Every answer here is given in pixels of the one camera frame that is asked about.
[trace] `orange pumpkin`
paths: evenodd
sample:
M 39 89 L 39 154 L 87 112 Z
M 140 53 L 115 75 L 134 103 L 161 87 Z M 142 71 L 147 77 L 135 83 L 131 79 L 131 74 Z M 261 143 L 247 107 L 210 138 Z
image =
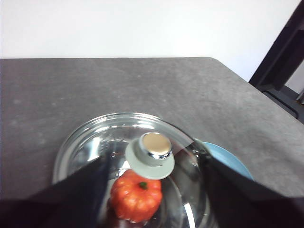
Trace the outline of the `orange pumpkin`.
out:
M 120 219 L 137 223 L 149 220 L 162 200 L 159 180 L 150 180 L 127 170 L 111 189 L 111 205 Z

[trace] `lid knob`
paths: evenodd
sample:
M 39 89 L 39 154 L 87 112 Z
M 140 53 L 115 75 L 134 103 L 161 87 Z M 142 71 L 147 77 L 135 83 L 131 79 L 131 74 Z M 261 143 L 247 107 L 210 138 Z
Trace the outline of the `lid knob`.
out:
M 145 133 L 131 142 L 125 156 L 136 173 L 149 179 L 163 179 L 174 168 L 171 142 L 158 132 Z

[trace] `gray table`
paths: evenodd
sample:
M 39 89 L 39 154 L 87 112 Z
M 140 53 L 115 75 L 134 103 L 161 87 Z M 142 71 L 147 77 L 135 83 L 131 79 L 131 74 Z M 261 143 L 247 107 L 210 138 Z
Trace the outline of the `gray table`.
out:
M 228 149 L 258 182 L 304 195 L 304 125 L 202 57 L 1 60 L 1 196 L 50 185 L 68 134 L 114 112 L 159 116 Z

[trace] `blue plate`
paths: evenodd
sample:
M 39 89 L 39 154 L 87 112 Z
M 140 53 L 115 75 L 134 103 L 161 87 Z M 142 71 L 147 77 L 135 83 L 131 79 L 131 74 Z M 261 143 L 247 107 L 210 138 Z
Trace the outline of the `blue plate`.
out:
M 212 156 L 219 160 L 221 163 L 227 165 L 228 167 L 232 168 L 234 171 L 242 174 L 243 176 L 254 180 L 246 166 L 232 153 L 220 146 L 209 142 L 202 142 L 202 144 L 204 144 L 210 150 Z

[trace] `glass lid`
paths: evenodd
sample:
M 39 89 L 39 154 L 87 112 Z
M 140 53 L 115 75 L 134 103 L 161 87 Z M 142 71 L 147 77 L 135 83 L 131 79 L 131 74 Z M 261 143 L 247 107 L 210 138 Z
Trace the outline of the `glass lid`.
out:
M 108 199 L 115 180 L 130 169 L 126 148 L 151 132 L 160 133 L 171 142 L 174 168 L 161 180 L 163 198 L 157 212 L 149 221 L 132 224 L 115 217 Z M 182 130 L 152 115 L 121 113 L 100 116 L 80 126 L 65 140 L 56 158 L 53 183 L 98 157 L 109 156 L 111 167 L 107 194 L 98 221 L 102 227 L 215 227 L 194 144 L 194 140 Z

